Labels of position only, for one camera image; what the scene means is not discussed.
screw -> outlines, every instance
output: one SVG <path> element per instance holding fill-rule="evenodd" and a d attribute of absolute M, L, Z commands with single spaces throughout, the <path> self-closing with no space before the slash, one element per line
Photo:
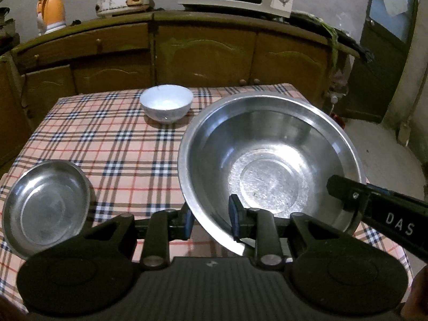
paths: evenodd
<path fill-rule="evenodd" d="M 163 263 L 163 258 L 160 256 L 147 256 L 143 258 L 143 264 L 146 267 L 157 267 Z"/>
<path fill-rule="evenodd" d="M 264 255 L 260 258 L 264 265 L 278 265 L 282 262 L 282 258 L 278 255 Z"/>

checkered tablecloth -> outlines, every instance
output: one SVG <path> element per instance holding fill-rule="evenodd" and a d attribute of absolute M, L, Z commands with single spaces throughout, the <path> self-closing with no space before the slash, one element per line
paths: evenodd
<path fill-rule="evenodd" d="M 178 183 L 177 155 L 181 137 L 193 116 L 216 100 L 246 91 L 273 91 L 304 98 L 291 85 L 192 89 L 189 113 L 172 125 L 144 115 L 141 90 L 78 95 L 61 98 L 33 133 L 12 168 L 0 182 L 0 210 L 14 182 L 32 166 L 47 159 L 65 159 L 78 165 L 95 191 L 94 223 L 123 212 L 136 219 L 165 208 L 179 209 L 183 195 Z M 397 257 L 409 272 L 403 249 L 361 224 L 355 233 Z M 143 247 L 139 241 L 134 255 Z M 226 256 L 230 253 L 195 225 L 188 241 L 173 241 L 170 256 Z M 12 254 L 0 233 L 0 293 L 24 309 L 16 289 L 16 273 L 23 260 Z"/>

dark green door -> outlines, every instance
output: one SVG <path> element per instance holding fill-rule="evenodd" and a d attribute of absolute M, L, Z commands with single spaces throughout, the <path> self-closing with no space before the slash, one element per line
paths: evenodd
<path fill-rule="evenodd" d="M 360 43 L 372 51 L 374 61 L 363 64 L 355 60 L 348 80 L 349 94 L 335 107 L 339 115 L 382 121 L 403 73 L 412 40 L 418 0 L 406 2 L 407 11 L 391 16 L 391 3 L 387 2 L 387 10 L 384 0 L 369 0 Z"/>

white bowl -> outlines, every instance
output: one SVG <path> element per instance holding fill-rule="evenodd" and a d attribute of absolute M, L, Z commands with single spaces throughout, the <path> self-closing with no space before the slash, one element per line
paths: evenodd
<path fill-rule="evenodd" d="M 146 115 L 164 124 L 183 118 L 189 111 L 192 100 L 193 93 L 189 89 L 172 84 L 148 88 L 140 96 Z"/>

white lettering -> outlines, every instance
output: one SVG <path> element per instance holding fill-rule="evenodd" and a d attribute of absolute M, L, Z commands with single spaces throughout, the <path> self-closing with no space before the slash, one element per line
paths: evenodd
<path fill-rule="evenodd" d="M 391 224 L 393 220 L 394 220 L 394 214 L 388 213 L 387 224 Z"/>
<path fill-rule="evenodd" d="M 397 224 L 395 225 L 395 227 L 394 228 L 399 228 L 400 230 L 402 230 L 403 229 L 403 219 L 402 218 L 400 218 L 400 220 L 397 222 Z"/>
<path fill-rule="evenodd" d="M 412 233 L 413 233 L 413 227 L 414 227 L 415 225 L 413 224 L 413 223 L 410 223 L 408 226 L 407 226 L 407 230 L 406 230 L 406 234 L 407 235 L 412 235 Z"/>

